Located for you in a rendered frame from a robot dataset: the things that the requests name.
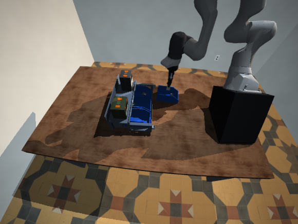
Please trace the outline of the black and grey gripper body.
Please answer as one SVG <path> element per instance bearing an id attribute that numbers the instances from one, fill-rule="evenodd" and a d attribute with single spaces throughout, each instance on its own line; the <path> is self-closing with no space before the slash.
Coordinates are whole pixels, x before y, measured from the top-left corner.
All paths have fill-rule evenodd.
<path id="1" fill-rule="evenodd" d="M 174 71 L 177 71 L 178 66 L 173 66 L 173 67 L 170 67 L 170 68 L 167 68 L 167 69 L 170 70 L 170 76 L 171 76 L 171 73 L 172 73 L 172 76 L 173 76 L 173 73 L 174 73 Z"/>

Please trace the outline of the grey metal shelf rack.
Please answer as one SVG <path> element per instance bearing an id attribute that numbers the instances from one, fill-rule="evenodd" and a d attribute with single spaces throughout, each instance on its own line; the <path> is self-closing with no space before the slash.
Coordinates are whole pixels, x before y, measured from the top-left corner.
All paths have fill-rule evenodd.
<path id="1" fill-rule="evenodd" d="M 136 85 L 151 86 L 151 89 L 152 89 L 151 123 L 130 122 Z M 105 116 L 104 116 L 110 129 L 114 130 L 115 127 L 120 127 L 120 128 L 127 128 L 128 131 L 152 132 L 152 129 L 155 129 L 155 125 L 152 125 L 153 88 L 156 88 L 156 85 L 154 85 L 153 83 L 137 83 L 137 81 L 133 81 L 132 91 L 122 91 L 119 74 L 118 74 L 113 91 L 111 93 L 111 97 L 110 97 L 106 112 L 105 112 Z M 110 111 L 110 107 L 111 107 L 114 96 L 127 97 L 128 105 L 129 105 L 127 119 L 114 119 L 113 118 L 113 115 Z M 126 124 L 127 126 L 124 126 L 124 124 Z M 131 127 L 131 126 L 141 126 L 141 127 Z"/>

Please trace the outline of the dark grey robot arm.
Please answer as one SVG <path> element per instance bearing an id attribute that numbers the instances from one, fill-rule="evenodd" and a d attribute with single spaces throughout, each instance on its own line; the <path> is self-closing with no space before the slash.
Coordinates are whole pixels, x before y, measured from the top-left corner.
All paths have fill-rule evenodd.
<path id="1" fill-rule="evenodd" d="M 194 0 L 194 6 L 203 21 L 199 40 L 197 41 L 181 31 L 173 33 L 170 39 L 169 53 L 161 61 L 164 67 L 178 66 L 184 53 L 193 61 L 199 61 L 206 55 L 218 14 L 217 1 Z M 265 5 L 266 0 L 240 0 L 238 15 L 224 32 L 226 42 L 247 43 L 244 48 L 233 54 L 228 76 L 223 86 L 225 89 L 262 93 L 258 90 L 259 83 L 252 76 L 251 65 L 258 49 L 275 36 L 277 25 L 275 21 L 250 22 L 248 20 L 261 12 Z"/>

